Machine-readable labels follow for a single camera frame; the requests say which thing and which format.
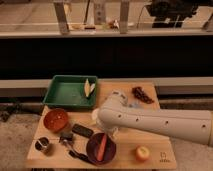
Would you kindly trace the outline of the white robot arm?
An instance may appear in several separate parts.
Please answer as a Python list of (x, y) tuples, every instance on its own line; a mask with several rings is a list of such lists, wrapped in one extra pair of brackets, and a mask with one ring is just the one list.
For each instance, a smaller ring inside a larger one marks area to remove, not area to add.
[(213, 147), (213, 114), (208, 110), (141, 109), (127, 107), (122, 91), (113, 91), (94, 110), (96, 124), (105, 133), (127, 127)]

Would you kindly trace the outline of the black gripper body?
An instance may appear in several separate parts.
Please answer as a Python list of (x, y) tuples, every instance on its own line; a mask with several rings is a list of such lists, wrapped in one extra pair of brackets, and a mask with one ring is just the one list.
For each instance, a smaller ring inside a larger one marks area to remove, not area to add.
[(79, 153), (74, 149), (73, 135), (71, 133), (62, 133), (60, 135), (59, 143), (64, 145), (68, 149), (70, 156), (89, 163), (89, 159), (87, 155), (83, 153)]

